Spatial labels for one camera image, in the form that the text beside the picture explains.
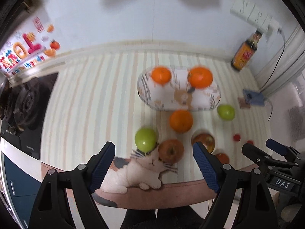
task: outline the orange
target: orange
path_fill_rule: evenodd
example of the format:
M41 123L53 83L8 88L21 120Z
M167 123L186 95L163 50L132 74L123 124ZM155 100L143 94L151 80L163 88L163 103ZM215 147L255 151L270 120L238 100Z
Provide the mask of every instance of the orange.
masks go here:
M177 110L170 116L170 127L178 132L184 133L193 126L193 116L187 110Z
M56 50L53 48L46 49L44 52L48 57L54 57L56 55Z
M229 164L230 163L229 157L224 153L218 153L215 156L218 158L218 160L222 164Z
M206 67L195 67L189 71L188 80L192 87L204 89L213 82L213 75Z
M171 72L166 67L156 67L152 71L152 79L158 84L167 84L171 80Z

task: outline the cherry tomato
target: cherry tomato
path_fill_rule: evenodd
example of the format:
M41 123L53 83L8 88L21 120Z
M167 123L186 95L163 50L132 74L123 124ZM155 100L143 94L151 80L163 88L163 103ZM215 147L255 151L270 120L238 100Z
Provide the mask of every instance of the cherry tomato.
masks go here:
M235 141L235 142L239 142L240 141L240 135L237 133L237 134L235 134L234 136L233 136L233 140Z
M52 40L51 43L50 43L50 47L52 49L58 50L60 48L60 44L57 41Z

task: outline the electrical outlet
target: electrical outlet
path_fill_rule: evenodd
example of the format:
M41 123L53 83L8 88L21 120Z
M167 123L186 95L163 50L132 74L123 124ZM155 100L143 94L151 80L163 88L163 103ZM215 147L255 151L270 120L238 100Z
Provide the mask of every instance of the electrical outlet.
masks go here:
M280 28L272 16L249 0L235 0L230 13L256 27L261 33L271 34L273 30Z
M261 27L267 19L267 13L263 12L258 6L254 6L252 13L247 19L247 22L255 27Z
M254 6L255 3L248 0L235 0L230 12L246 21L252 13Z

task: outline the white oval tray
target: white oval tray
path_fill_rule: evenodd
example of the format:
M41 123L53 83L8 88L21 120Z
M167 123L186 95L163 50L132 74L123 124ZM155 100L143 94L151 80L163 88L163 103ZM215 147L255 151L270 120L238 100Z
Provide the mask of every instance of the white oval tray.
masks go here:
M220 89L213 79L212 84L205 89L191 88L187 76L189 69L169 67L172 78L164 86L155 83L151 78L152 69L146 69L138 79L138 94L146 105L154 110L190 111L213 110L220 101Z

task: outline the blue cabinet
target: blue cabinet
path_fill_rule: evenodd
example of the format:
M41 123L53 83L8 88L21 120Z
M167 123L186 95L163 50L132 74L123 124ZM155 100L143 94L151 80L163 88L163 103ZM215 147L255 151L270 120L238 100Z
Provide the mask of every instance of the blue cabinet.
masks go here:
M41 182L15 165L5 154L4 169L13 206L24 228L28 228L34 201Z
M12 197L13 205L24 228L28 228L36 195Z
M4 155L7 186L11 197L36 195L41 182L31 177Z

